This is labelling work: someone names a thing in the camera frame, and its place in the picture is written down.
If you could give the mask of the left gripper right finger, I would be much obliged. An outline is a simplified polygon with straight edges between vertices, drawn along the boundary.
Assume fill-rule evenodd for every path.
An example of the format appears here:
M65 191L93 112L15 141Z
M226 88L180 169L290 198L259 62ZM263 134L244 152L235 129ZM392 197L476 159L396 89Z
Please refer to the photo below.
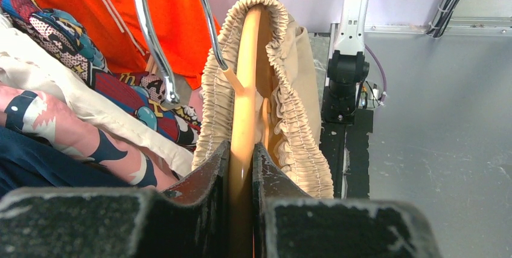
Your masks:
M257 257L440 257L425 215L411 204L316 199L292 182L262 144L253 151Z

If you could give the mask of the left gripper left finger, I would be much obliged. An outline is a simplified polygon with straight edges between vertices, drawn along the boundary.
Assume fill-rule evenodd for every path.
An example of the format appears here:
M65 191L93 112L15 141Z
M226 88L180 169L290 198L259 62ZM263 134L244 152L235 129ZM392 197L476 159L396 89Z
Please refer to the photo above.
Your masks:
M164 192L21 188L1 199L2 257L224 257L229 141Z

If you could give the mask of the beige shorts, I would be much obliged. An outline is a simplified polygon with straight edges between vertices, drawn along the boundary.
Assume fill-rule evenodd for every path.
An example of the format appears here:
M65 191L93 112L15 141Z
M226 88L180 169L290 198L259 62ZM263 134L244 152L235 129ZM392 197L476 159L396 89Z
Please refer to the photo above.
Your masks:
M278 167L314 198L332 198L333 180L319 149L321 110L316 71L307 30L279 0L238 0L228 10L218 41L226 63L237 67L242 28L249 9L261 4L270 16L270 42L264 47L276 85L269 95L271 131L277 142L269 148ZM192 168L198 168L220 144L231 137L234 90L209 53L202 76L202 125Z

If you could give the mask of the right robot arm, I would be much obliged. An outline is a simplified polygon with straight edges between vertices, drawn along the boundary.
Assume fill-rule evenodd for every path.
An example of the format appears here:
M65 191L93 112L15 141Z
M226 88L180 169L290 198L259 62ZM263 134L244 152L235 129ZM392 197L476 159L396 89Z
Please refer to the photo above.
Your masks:
M321 117L324 123L353 124L370 64L364 29L369 0L344 0L327 64Z

